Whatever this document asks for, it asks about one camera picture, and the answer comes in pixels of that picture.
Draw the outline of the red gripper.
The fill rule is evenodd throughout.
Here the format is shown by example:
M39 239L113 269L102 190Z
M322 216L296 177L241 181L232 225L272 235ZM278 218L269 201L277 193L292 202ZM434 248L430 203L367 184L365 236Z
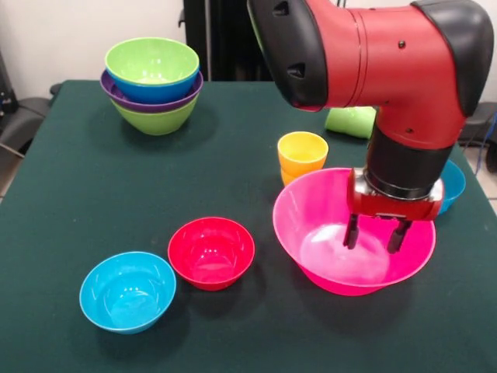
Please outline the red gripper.
M363 174L363 169L351 169L347 177L346 202L350 216L343 245L354 249L359 235L358 215L404 219L398 221L387 245L390 254L397 253L412 226L412 221L432 221L442 207L444 185L439 178L427 197L402 200L377 192Z

